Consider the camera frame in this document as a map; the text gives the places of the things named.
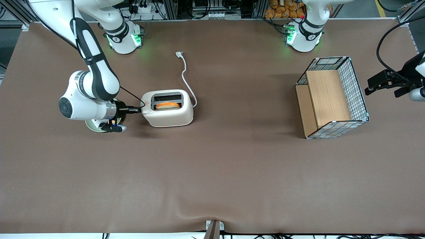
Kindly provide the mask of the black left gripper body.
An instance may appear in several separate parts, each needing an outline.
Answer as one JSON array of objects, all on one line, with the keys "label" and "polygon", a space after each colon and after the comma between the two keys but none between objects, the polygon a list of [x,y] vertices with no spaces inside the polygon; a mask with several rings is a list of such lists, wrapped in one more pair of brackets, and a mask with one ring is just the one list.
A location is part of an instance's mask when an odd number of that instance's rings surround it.
[{"label": "black left gripper body", "polygon": [[424,77],[425,77],[425,51],[422,51],[418,55],[409,59],[402,70],[400,71],[401,75],[410,81],[412,85],[423,87],[424,86]]}]

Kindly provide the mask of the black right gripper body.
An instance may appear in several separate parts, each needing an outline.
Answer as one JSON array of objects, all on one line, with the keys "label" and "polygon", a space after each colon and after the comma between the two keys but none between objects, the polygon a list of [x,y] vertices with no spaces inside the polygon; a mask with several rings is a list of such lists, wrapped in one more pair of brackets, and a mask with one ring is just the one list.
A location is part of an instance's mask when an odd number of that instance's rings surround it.
[{"label": "black right gripper body", "polygon": [[123,121],[123,118],[126,117],[126,110],[128,106],[120,100],[115,99],[116,113],[115,118],[116,121]]}]

